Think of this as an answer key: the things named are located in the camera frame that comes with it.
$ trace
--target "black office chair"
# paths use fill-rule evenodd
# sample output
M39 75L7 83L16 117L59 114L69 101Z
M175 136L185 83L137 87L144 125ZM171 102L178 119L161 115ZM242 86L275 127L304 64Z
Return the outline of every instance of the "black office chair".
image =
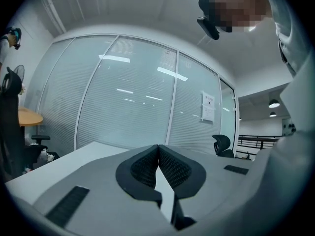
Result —
M22 82L9 67L7 71L0 94L0 148L4 170L16 178L22 175L26 167L33 169L33 163L37 162L39 154L47 147L25 146L18 116L18 94L21 92Z
M217 156L234 158L232 150L227 149L231 145L230 139L225 135L213 135L217 141L214 144Z

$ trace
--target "ceiling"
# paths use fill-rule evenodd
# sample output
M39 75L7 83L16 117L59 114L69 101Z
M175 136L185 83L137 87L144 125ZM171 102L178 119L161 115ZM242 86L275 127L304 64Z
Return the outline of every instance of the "ceiling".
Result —
M259 69L278 57L275 24L264 20L251 32L221 32L215 41L207 37L196 19L203 13L198 0L41 0L37 8L43 24L56 37L63 32L52 22L54 6L64 31L87 22L122 23L156 28L197 45L216 58L233 74ZM244 63L254 59L255 65Z
M277 117L288 117L289 112L280 99L280 94L286 85L259 92L256 94L244 96L239 98L240 117L242 120L258 120L269 118L270 113L276 112ZM276 108L269 108L270 100L278 100L280 106Z

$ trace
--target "person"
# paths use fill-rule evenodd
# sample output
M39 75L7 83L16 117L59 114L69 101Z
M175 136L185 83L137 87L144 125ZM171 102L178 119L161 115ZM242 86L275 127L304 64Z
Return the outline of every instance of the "person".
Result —
M8 55L9 48L12 46L16 50L20 48L18 42L21 40L22 32L20 28L8 27L5 29L5 34L0 38L0 72L3 65L3 62Z
M314 49L286 0L210 0L220 27L254 27L273 18L283 62L294 77Z

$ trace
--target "black metal railing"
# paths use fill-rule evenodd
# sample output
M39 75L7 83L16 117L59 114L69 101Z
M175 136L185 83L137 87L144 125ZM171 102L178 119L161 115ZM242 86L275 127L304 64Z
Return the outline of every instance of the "black metal railing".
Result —
M239 135L237 145L247 148L271 148L280 137L282 136Z

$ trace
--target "glass partition wall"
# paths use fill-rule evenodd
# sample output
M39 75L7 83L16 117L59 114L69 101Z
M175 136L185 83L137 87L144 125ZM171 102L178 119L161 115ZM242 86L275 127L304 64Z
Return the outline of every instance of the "glass partition wall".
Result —
M224 82L164 45L126 36L64 40L52 44L32 82L25 106L43 115L38 132L51 136L45 144L60 156L91 142L215 154L212 135L220 133L233 148L235 118L221 108L232 104L223 96ZM204 93L214 99L211 120L202 119Z

